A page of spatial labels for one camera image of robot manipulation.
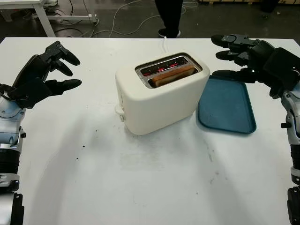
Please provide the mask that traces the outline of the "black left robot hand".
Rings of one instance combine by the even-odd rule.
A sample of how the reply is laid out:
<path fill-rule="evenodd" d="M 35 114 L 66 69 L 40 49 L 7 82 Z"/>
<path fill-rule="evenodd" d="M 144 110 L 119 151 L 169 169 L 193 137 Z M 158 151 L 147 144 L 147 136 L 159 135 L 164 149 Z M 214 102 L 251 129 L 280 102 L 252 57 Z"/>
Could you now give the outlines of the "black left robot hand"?
<path fill-rule="evenodd" d="M 44 82 L 48 74 L 54 70 L 72 76 L 72 71 L 60 61 L 61 59 L 74 66 L 80 65 L 79 59 L 73 53 L 66 49 L 60 41 L 55 41 L 46 47 L 43 54 L 36 54 L 29 59 L 15 79 L 13 87 L 18 88 L 35 78 L 40 78 Z"/>

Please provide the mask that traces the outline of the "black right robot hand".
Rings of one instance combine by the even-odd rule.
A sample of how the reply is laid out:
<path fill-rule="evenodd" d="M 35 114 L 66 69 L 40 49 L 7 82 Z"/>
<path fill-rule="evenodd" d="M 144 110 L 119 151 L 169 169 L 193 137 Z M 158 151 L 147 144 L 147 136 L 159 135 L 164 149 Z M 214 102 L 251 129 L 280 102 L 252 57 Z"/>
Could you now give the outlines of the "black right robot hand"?
<path fill-rule="evenodd" d="M 213 35 L 213 44 L 224 48 L 217 52 L 219 60 L 233 61 L 241 70 L 217 70 L 217 79 L 242 83 L 263 83 L 270 88 L 273 99 L 281 98 L 285 91 L 292 91 L 300 81 L 300 59 L 282 47 L 250 39 L 246 35 Z"/>

